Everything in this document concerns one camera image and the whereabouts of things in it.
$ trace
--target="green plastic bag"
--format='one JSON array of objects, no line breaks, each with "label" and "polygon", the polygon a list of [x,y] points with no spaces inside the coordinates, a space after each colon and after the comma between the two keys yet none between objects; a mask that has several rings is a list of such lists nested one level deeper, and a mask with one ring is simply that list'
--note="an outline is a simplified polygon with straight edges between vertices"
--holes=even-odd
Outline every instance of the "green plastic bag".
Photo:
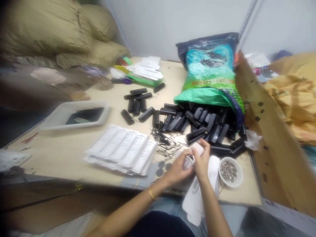
[{"label": "green plastic bag", "polygon": [[245,108],[233,72],[237,41],[238,33],[226,33],[178,43],[178,55],[188,76],[174,102],[230,106],[240,129]]}]

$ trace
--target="small bowl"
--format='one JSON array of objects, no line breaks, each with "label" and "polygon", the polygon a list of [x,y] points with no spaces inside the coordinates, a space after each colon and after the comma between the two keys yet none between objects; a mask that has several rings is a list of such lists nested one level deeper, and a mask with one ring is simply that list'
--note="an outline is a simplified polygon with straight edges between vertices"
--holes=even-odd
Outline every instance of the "small bowl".
[{"label": "small bowl", "polygon": [[[235,181],[233,183],[230,183],[228,181],[226,181],[224,179],[224,177],[222,177],[222,174],[221,174],[221,165],[224,161],[229,161],[231,163],[233,163],[233,165],[236,167],[236,170],[237,170],[237,177],[235,179]],[[232,188],[237,188],[241,185],[241,183],[243,182],[243,179],[244,179],[244,174],[243,174],[243,170],[241,169],[240,165],[238,164],[238,162],[231,158],[231,157],[224,157],[223,159],[221,159],[220,161],[220,165],[219,165],[219,173],[220,173],[220,177],[222,179],[222,181],[229,187],[232,187]]]}]

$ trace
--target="brown sack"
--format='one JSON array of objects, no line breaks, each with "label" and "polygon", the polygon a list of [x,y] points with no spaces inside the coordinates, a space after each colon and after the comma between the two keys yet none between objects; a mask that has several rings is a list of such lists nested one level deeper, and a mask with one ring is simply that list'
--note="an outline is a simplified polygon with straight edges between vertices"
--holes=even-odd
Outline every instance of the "brown sack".
[{"label": "brown sack", "polygon": [[97,5],[83,4],[82,8],[90,23],[93,38],[104,42],[110,41],[118,29],[111,13]]},{"label": "brown sack", "polygon": [[62,53],[56,56],[57,65],[61,68],[70,68],[81,65],[92,65],[101,69],[109,69],[117,59],[129,56],[127,48],[115,42],[102,42],[93,39],[92,49],[89,54]]},{"label": "brown sack", "polygon": [[12,2],[2,21],[2,52],[16,56],[89,52],[92,42],[91,28],[77,1]]}]

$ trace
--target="bangle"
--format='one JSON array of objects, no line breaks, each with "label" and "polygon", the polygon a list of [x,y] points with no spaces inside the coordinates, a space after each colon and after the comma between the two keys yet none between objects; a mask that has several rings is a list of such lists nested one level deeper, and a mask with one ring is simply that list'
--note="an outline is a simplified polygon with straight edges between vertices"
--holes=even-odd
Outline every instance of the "bangle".
[{"label": "bangle", "polygon": [[151,198],[155,201],[156,199],[154,198],[154,196],[153,196],[152,193],[151,193],[151,187],[149,187],[149,193],[150,193],[150,195],[151,195]]}]

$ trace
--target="beige table surface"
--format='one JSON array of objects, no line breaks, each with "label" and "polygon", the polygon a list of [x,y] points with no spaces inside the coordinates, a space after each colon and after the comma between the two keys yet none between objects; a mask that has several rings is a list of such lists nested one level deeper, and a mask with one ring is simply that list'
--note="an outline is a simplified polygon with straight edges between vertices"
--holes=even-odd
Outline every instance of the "beige table surface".
[{"label": "beige table surface", "polygon": [[[132,58],[133,62],[139,60],[140,58],[137,57]],[[173,98],[181,92],[187,75],[182,64],[176,62],[161,61],[160,71],[164,74],[166,87],[156,94],[153,93],[151,88],[148,88],[148,92],[152,92],[156,98],[147,100],[147,108],[153,106],[159,110],[164,103],[173,104]],[[129,126],[120,114],[122,109],[127,109],[128,105],[128,100],[124,100],[123,96],[129,94],[130,90],[139,88],[143,88],[143,86],[116,84],[109,91],[100,91],[94,86],[86,91],[91,96],[91,99],[107,100],[112,107],[105,125],[65,131],[40,131],[39,125],[9,145],[8,150],[20,151],[26,147],[21,142],[39,132],[37,139],[32,143],[32,147],[24,151],[24,153],[32,155],[27,162],[21,165],[25,169],[26,174],[79,180],[107,186],[120,186],[124,179],[123,175],[89,164],[83,158],[85,151],[97,141],[110,124],[150,135],[150,129],[152,128],[151,118],[145,123],[135,122]],[[164,159],[165,157],[156,154],[153,162],[159,162]],[[240,204],[261,205],[261,197],[248,153],[245,152],[237,160],[243,169],[244,181],[236,189],[230,189],[227,186],[220,187],[220,200]]]}]

